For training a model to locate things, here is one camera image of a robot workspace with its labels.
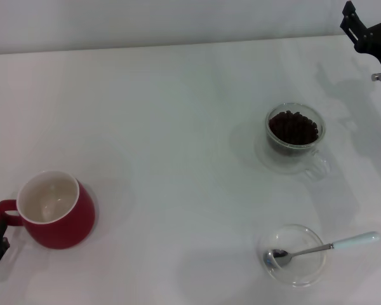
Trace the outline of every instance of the spoon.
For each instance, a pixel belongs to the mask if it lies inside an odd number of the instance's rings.
[[[334,241],[333,243],[328,243],[327,245],[322,245],[316,248],[311,248],[303,251],[299,251],[297,253],[288,253],[287,251],[280,250],[280,249],[272,249],[264,252],[263,259],[266,265],[271,267],[276,267],[272,264],[273,259],[275,259],[275,262],[279,267],[283,267],[292,260],[292,257],[312,253],[312,252],[318,252],[318,251],[324,251],[329,249],[341,249],[341,248],[347,248],[355,245],[362,245],[365,243],[371,243],[373,241],[380,240],[380,235],[378,232],[367,232],[360,235],[355,235],[350,238],[345,238],[344,240],[338,240]]]

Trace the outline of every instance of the glass cup handle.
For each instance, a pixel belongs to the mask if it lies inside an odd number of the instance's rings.
[[[313,181],[325,178],[330,172],[328,160],[317,149],[307,155],[305,165],[306,175]]]

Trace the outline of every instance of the mug handle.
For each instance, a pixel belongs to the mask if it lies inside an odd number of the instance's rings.
[[[330,173],[330,164],[328,160],[315,149],[308,154],[305,172],[311,180],[319,181]]]
[[[19,227],[23,225],[21,216],[9,215],[6,213],[7,211],[17,211],[16,200],[8,199],[0,201],[0,219],[7,222],[9,226]]]

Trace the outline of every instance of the glass bowl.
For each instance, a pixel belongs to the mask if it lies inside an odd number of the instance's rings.
[[[269,264],[264,260],[268,258],[267,254],[271,249],[281,249],[292,254],[321,245],[323,242],[319,236],[308,227],[288,224],[263,236],[258,245],[257,255],[264,269],[276,280],[294,287],[308,287],[320,279],[327,251],[296,256],[283,267],[271,256]]]

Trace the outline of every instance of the mug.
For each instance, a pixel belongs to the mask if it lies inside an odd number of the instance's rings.
[[[17,211],[19,216],[7,211]],[[42,246],[65,249],[81,242],[95,223],[95,206],[73,176],[47,171],[23,185],[17,200],[0,202],[0,219],[24,226]]]
[[[309,144],[294,145],[277,138],[271,131],[269,121],[280,112],[300,112],[317,124],[318,138]],[[324,139],[326,125],[320,114],[314,109],[296,103],[281,104],[270,112],[265,119],[265,143],[267,160],[270,160],[272,168],[281,173],[305,172],[311,180],[325,178],[330,165],[326,158],[319,152],[318,145]]]

